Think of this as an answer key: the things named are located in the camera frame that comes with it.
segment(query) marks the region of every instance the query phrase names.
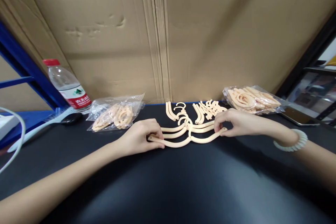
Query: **forearm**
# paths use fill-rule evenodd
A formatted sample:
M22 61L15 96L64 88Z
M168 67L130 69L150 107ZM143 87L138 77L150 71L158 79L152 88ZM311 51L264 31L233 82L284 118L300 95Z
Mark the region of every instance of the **forearm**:
M39 223L97 170L120 157L110 143L0 202L4 223Z
M294 131L281 124L268 130L266 135L274 138L282 146L293 146L299 139ZM308 140L302 149L291 154L336 195L336 155L334 153Z

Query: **white bangle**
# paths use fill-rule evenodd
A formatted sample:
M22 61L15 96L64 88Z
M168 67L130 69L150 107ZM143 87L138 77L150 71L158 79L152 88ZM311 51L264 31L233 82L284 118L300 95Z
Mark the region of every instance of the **white bangle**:
M301 148L303 148L306 145L307 140L308 140L308 137L307 137L306 133L304 133L303 131L298 130L298 129L292 129L292 130L299 135L299 142L297 144L293 145L293 146L290 146L290 147L283 147L280 144L278 144L276 141L273 141L274 145L278 149L286 151L286 152L294 152L294 151L300 150Z

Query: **black table surface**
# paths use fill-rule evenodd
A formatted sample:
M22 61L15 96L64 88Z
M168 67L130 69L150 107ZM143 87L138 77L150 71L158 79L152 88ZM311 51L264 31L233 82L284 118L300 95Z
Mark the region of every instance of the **black table surface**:
M187 104L187 113L196 113ZM136 120L176 127L164 105ZM280 115L267 118L298 128ZM0 175L0 200L118 139L125 130L92 133L92 124L53 125L22 148ZM336 153L336 131L299 128ZM213 132L198 134L208 137ZM182 141L187 133L174 141ZM4 165L11 154L0 157ZM219 137L207 144L157 149L105 166L42 223L333 223L336 198L266 136Z

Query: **plastic bag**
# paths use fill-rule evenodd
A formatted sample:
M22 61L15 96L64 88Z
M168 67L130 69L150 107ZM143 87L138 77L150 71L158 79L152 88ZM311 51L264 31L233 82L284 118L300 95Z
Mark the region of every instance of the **plastic bag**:
M144 106L144 94L125 97L105 97L92 102L87 121L94 123L88 131L112 131L129 128Z
M224 99L231 107L251 114L271 114L283 112L288 106L285 101L259 86L230 86L223 90Z

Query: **plastic water bottle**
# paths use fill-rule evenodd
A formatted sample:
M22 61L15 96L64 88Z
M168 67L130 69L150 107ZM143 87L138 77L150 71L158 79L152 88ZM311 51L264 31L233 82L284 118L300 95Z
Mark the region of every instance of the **plastic water bottle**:
M77 111L86 111L91 107L91 100L85 93L77 78L61 67L57 59L45 59L44 64L49 68L48 75L51 83Z

